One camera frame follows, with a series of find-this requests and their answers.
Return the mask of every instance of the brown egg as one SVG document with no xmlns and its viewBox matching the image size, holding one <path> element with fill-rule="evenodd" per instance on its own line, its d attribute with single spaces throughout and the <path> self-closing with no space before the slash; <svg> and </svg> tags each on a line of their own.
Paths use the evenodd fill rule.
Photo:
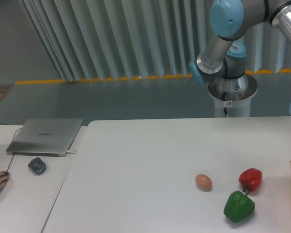
<svg viewBox="0 0 291 233">
<path fill-rule="evenodd" d="M 212 181 L 208 176 L 199 174 L 195 177 L 195 181 L 200 189 L 205 191 L 209 191 L 211 189 Z"/>
</svg>

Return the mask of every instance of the silver laptop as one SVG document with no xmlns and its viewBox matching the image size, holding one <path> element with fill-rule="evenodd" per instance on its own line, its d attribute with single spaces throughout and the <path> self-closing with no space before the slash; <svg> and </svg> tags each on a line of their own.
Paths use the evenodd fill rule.
<svg viewBox="0 0 291 233">
<path fill-rule="evenodd" d="M 66 156 L 82 119 L 28 119 L 6 151 L 21 155 Z"/>
</svg>

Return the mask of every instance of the red bell pepper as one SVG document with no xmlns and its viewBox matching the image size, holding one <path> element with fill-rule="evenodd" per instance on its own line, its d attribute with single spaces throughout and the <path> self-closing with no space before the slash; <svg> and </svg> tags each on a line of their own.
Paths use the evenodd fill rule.
<svg viewBox="0 0 291 233">
<path fill-rule="evenodd" d="M 253 192 L 258 189 L 262 181 L 262 172 L 255 168 L 250 168 L 244 171 L 239 179 L 239 183 L 242 184 L 242 191 Z"/>
</svg>

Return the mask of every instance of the green bell pepper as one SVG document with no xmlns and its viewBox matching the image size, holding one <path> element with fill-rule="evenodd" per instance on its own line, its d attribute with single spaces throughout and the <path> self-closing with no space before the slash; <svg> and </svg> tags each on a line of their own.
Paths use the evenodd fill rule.
<svg viewBox="0 0 291 233">
<path fill-rule="evenodd" d="M 250 216 L 255 207 L 248 196 L 241 191 L 235 191 L 229 196 L 223 212 L 232 222 L 239 222 Z"/>
</svg>

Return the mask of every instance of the floor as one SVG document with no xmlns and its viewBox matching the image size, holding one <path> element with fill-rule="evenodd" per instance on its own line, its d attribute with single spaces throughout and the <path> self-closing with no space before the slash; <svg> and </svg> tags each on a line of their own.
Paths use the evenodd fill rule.
<svg viewBox="0 0 291 233">
<path fill-rule="evenodd" d="M 251 116 L 288 116 L 291 73 L 254 75 Z M 0 102 L 0 123 L 28 118 L 93 120 L 214 117 L 207 86 L 192 78 L 87 83 L 16 84 Z"/>
</svg>

